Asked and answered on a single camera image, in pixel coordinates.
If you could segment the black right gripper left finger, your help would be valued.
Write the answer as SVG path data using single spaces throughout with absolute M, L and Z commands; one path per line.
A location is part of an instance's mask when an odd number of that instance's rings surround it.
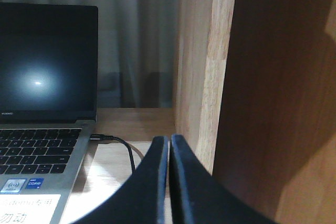
M 165 223 L 169 141 L 156 136 L 134 173 L 107 200 L 75 223 Z

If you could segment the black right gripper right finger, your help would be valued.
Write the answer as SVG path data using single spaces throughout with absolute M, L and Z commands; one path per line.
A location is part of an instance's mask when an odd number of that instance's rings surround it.
M 220 185 L 179 134 L 171 137 L 170 198 L 174 223 L 273 223 Z

